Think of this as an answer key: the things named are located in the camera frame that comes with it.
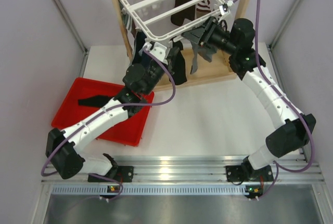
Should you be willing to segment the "black sock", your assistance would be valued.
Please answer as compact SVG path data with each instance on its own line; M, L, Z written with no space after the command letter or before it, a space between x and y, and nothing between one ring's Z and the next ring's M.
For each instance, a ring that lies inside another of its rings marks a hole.
M175 62L173 64L173 79L175 85L182 85L187 82L186 77L186 63L184 56L182 55L182 50L184 49L183 44L181 41L174 42L173 47L179 49L179 52L176 55Z
M79 99L78 105L83 107L102 108L105 106L113 97L106 95L96 95L85 99Z

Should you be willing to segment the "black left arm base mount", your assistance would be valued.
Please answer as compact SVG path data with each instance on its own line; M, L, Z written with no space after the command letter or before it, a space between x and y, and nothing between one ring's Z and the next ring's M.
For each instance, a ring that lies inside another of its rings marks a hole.
M104 177L113 179L120 183L132 182L134 175L133 166L118 166L117 168L112 168ZM96 178L94 176L88 176L88 182L108 182L106 179Z

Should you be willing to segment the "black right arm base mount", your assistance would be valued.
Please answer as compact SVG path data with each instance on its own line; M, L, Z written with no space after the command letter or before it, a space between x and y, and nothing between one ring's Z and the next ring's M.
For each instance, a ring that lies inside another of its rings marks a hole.
M274 180L270 166L253 170L241 165L229 165L225 169L227 181L234 185L241 185L244 182L272 182Z

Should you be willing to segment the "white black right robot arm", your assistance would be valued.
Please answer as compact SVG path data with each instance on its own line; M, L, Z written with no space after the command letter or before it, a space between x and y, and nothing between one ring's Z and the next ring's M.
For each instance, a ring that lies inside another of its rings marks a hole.
M252 47L255 29L250 20L239 18L231 31L227 31L210 17L181 36L205 50L229 54L232 71L257 96L271 118L275 130L266 137L265 144L241 164L246 179L256 180L271 162L313 143L315 117L296 108L271 77L265 61Z

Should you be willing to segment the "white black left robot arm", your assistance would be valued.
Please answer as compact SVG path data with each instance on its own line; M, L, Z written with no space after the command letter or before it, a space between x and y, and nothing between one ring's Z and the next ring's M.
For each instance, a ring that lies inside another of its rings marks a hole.
M47 136L46 164L52 164L62 179L69 179L79 173L90 174L101 180L112 181L118 174L119 166L109 154L90 156L84 148L98 136L122 123L141 111L153 106L144 96L150 94L166 74L171 75L179 48L172 48L163 61L156 50L143 49L150 57L147 68L140 63L128 67L123 81L125 86L99 110L80 122L63 130L54 128Z

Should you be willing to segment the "white plastic clip hanger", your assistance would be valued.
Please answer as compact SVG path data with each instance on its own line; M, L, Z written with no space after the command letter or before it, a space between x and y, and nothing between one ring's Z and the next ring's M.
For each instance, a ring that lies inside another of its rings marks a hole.
M181 34L194 27L202 25L208 18L214 17L219 21L219 6L226 2L226 0L210 0L212 11L206 15L201 15L195 11L195 19L193 21L185 19L184 24L180 27L171 23L171 16L192 5L197 5L202 0L192 0L182 6L174 8L175 0L144 0L139 3L133 3L133 0L112 0L113 6L117 12L118 23L121 28L124 43L129 47L129 39L127 31L122 22L122 14L129 14L135 23L136 30L140 30L146 35L147 42L158 42L164 46L170 47L171 40L183 39ZM141 17L138 15L137 10L145 8L155 3L161 3L161 8L149 14L148 16Z

